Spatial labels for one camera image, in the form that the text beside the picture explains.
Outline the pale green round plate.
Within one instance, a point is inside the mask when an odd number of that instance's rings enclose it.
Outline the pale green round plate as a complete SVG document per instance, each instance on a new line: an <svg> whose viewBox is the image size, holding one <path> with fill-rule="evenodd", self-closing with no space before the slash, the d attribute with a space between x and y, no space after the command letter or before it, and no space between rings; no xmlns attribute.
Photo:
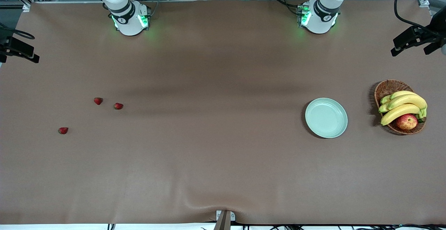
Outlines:
<svg viewBox="0 0 446 230"><path fill-rule="evenodd" d="M308 103L304 118L309 129L322 138L339 137L348 127L346 110L330 98L317 98Z"/></svg>

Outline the brown wicker basket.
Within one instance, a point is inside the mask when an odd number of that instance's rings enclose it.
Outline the brown wicker basket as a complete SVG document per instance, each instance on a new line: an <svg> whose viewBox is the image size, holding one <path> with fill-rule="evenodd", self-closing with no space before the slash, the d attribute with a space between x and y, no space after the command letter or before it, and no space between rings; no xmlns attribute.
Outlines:
<svg viewBox="0 0 446 230"><path fill-rule="evenodd" d="M408 91L413 92L414 90L402 81L388 79L379 82L376 87L374 87L373 98L376 107L380 105L381 100L388 95L391 95L398 91ZM419 123L411 130L403 130L397 126L396 121L392 121L386 125L386 127L392 131L393 134L397 135L414 135L422 131L425 127L426 117L419 120Z"/></svg>

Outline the yellow banana bunch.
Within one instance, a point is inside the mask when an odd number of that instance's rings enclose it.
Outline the yellow banana bunch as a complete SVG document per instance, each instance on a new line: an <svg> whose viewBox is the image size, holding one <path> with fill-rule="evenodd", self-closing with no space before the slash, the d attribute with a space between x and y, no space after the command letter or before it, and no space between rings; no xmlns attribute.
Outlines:
<svg viewBox="0 0 446 230"><path fill-rule="evenodd" d="M424 120L428 108L427 101L411 91L397 91L381 98L378 112L382 114L380 124L386 126L400 117L410 115Z"/></svg>

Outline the red apple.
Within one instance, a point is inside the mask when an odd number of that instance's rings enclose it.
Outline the red apple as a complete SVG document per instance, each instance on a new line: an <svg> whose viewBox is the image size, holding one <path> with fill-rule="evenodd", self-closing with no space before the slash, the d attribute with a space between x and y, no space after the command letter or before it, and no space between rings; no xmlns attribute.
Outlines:
<svg viewBox="0 0 446 230"><path fill-rule="evenodd" d="M412 130L418 125L418 119L413 114L404 114L395 120L395 124L400 130Z"/></svg>

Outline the brown table mat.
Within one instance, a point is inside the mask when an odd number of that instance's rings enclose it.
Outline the brown table mat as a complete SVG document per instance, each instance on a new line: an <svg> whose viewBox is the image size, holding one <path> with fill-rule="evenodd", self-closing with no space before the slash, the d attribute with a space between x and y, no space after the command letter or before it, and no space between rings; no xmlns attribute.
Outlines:
<svg viewBox="0 0 446 230"><path fill-rule="evenodd" d="M274 0L162 2L134 37L100 3L35 3L17 28L40 62L0 67L0 225L225 209L256 225L446 224L446 56L392 57L407 28L392 0L345 1L324 35ZM380 124L388 79L427 101L419 133ZM317 98L346 110L341 136L307 126Z"/></svg>

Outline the metal clamp bracket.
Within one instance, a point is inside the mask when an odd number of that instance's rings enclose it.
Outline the metal clamp bracket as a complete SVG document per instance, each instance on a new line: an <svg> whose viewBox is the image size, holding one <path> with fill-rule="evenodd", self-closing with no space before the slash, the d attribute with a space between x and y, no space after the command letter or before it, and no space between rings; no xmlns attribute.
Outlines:
<svg viewBox="0 0 446 230"><path fill-rule="evenodd" d="M218 221L219 220L219 217L220 217L220 215L223 213L223 211L221 211L221 210L217 210L216 211L216 219L215 219L215 221ZM232 212L232 211L227 211L227 214L226 214L227 216L230 216L230 220L231 221L236 221L236 216L235 216L235 213L234 212Z"/></svg>

